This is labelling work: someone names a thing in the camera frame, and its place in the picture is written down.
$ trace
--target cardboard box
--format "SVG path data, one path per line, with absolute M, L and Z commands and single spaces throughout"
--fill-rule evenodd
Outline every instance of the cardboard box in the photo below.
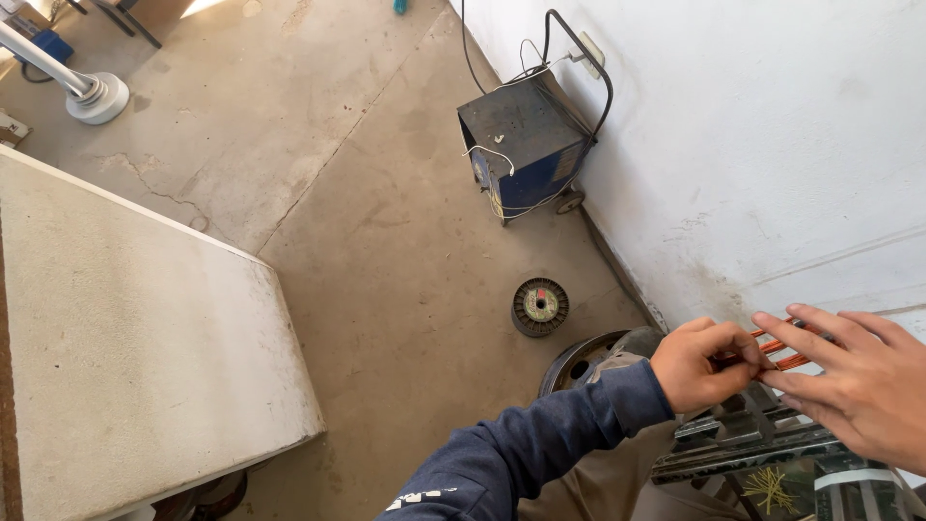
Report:
M 15 13 L 6 14 L 8 14 L 6 25 L 30 40 L 39 32 L 50 29 L 52 26 L 52 23 L 42 16 L 42 13 L 29 4 L 23 4 Z
M 16 148 L 16 145 L 26 137 L 32 129 L 7 116 L 6 111 L 0 108 L 0 145 Z

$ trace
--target wire spool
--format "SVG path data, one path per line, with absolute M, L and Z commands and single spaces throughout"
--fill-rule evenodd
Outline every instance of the wire spool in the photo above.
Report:
M 518 287 L 511 303 L 511 322 L 528 337 L 544 337 L 556 331 L 569 315 L 569 297 L 550 279 L 533 278 Z

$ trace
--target white pipe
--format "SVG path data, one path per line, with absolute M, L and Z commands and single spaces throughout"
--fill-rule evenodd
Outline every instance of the white pipe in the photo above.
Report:
M 79 91 L 77 95 L 90 92 L 92 87 L 90 82 L 75 74 L 73 70 L 62 65 L 61 62 L 49 56 L 36 44 L 3 22 L 0 22 L 0 44 L 24 57 L 32 65 L 43 70 L 45 74 L 55 78 L 61 86 Z

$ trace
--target person's left hand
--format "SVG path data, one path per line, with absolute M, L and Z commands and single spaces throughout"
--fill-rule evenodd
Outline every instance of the person's left hand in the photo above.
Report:
M 714 373 L 708 357 L 730 351 L 745 362 Z M 774 369 L 756 339 L 732 322 L 701 317 L 682 324 L 659 343 L 650 366 L 675 413 L 716 405 L 743 390 L 762 369 Z

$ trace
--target floor seam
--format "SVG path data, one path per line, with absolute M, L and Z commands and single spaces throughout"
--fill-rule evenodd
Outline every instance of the floor seam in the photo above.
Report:
M 360 118 L 357 120 L 356 123 L 354 123 L 354 126 L 350 128 L 350 131 L 347 133 L 347 135 L 344 136 L 344 139 L 341 140 L 341 143 L 338 144 L 338 147 L 334 149 L 334 152 L 332 152 L 332 154 L 327 159 L 325 159 L 325 163 L 321 165 L 321 168 L 319 168 L 318 175 L 316 175 L 315 178 L 309 182 L 309 184 L 306 186 L 306 189 L 303 190 L 301 194 L 299 194 L 299 197 L 296 198 L 295 202 L 292 205 L 290 205 L 288 209 L 286 209 L 286 212 L 283 213 L 283 216 L 280 217 L 280 219 L 277 221 L 276 226 L 273 227 L 273 231 L 270 232 L 270 235 L 267 237 L 267 240 L 264 241 L 264 244 L 260 245 L 260 248 L 257 249 L 257 253 L 254 254 L 255 257 L 260 258 L 260 252 L 264 250 L 264 247 L 267 245 L 267 243 L 270 242 L 270 240 L 273 238 L 274 235 L 276 235 L 277 230 L 280 229 L 280 226 L 283 224 L 283 221 L 285 221 L 286 218 L 289 217 L 290 211 L 292 211 L 293 208 L 295 208 L 295 205 L 299 204 L 299 201 L 302 200 L 302 197 L 304 197 L 308 193 L 309 188 L 311 188 L 312 185 L 315 184 L 315 182 L 321 177 L 322 173 L 325 170 L 325 167 L 327 167 L 328 163 L 331 162 L 331 160 L 334 159 L 334 156 L 338 154 L 338 151 L 341 150 L 341 147 L 344 146 L 344 143 L 348 139 L 350 139 L 351 134 L 354 133 L 354 130 L 357 128 L 360 122 L 363 121 L 363 119 L 369 115 L 369 112 L 372 109 L 372 107 L 376 105 L 376 100 L 380 99 L 380 96 L 382 95 L 382 93 L 385 92 L 385 90 L 389 87 L 389 85 L 393 83 L 393 80 L 395 80 L 395 75 L 398 74 L 400 70 L 402 70 L 402 68 L 405 66 L 406 62 L 408 61 L 408 59 L 413 54 L 415 54 L 415 51 L 418 50 L 419 46 L 421 45 L 421 42 L 423 42 L 424 39 L 428 37 L 428 34 L 431 34 L 432 29 L 437 24 L 437 20 L 439 20 L 441 15 L 443 14 L 444 14 L 443 10 L 440 13 L 438 13 L 437 17 L 434 18 L 434 21 L 431 22 L 431 25 L 428 26 L 428 29 L 421 35 L 421 38 L 415 43 L 411 51 L 402 60 L 402 63 L 400 63 L 397 68 L 395 68 L 395 72 L 393 72 L 393 75 L 390 76 L 389 80 L 382 86 L 382 89 L 380 89 L 380 92 L 376 93 L 376 97 L 373 98 L 373 101 L 369 102 L 369 105 L 367 106 L 367 111 L 363 113 L 363 116 L 360 116 Z

